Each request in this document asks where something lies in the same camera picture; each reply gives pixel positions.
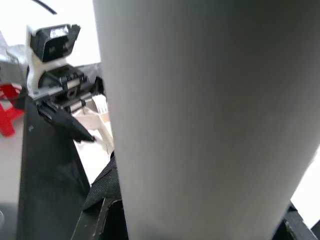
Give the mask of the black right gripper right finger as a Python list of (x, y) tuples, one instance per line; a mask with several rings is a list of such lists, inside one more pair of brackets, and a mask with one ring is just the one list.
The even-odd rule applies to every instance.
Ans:
[(309, 228), (297, 208), (290, 202), (272, 240), (319, 240), (320, 221)]

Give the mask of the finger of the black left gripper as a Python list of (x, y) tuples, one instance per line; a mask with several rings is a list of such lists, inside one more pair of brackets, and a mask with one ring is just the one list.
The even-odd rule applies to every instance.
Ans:
[(93, 87), (92, 87), (92, 93), (93, 94), (104, 94), (104, 83), (103, 80), (97, 76), (95, 78)]
[(96, 138), (70, 113), (52, 105), (50, 102), (43, 102), (37, 105), (38, 114), (55, 130), (68, 136), (76, 142), (95, 142)]

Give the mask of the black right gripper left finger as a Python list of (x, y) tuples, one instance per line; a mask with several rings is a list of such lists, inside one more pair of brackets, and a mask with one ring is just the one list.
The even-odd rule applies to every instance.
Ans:
[(73, 240), (127, 240), (128, 232), (122, 202), (116, 156), (91, 185)]

